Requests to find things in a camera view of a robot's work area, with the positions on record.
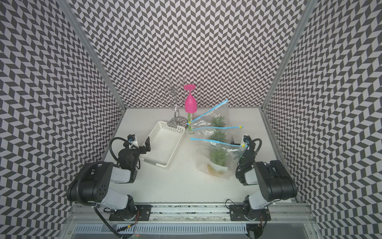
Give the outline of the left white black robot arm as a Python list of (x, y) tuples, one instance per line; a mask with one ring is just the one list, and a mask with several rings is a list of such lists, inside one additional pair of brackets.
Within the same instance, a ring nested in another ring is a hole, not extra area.
[(86, 163), (70, 184), (67, 199), (93, 207), (95, 210), (103, 207), (109, 214), (110, 221), (148, 221), (151, 205), (135, 205), (131, 195), (113, 190), (110, 184), (135, 182), (141, 168), (140, 156), (151, 150), (150, 138), (146, 138), (143, 146), (138, 144), (134, 134), (128, 135), (127, 138), (115, 137), (110, 143), (118, 140), (123, 143), (123, 149), (119, 153), (114, 153), (112, 147), (109, 147), (114, 161)]

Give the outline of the yellow toy pineapple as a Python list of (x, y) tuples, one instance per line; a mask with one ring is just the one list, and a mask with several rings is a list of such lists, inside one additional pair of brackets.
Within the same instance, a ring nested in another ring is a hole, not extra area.
[(227, 159), (228, 151), (224, 148), (209, 149), (208, 171), (211, 175), (225, 178), (229, 177)]

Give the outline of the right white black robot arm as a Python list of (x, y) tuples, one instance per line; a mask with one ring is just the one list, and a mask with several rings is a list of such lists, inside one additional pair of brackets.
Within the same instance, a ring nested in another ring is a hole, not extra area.
[(245, 197), (242, 214), (249, 221), (264, 221), (269, 219), (266, 208), (273, 202), (296, 197), (297, 186), (281, 161), (256, 161), (261, 139), (244, 135), (243, 142), (245, 150), (237, 164), (235, 177), (244, 186), (259, 186), (259, 191)]

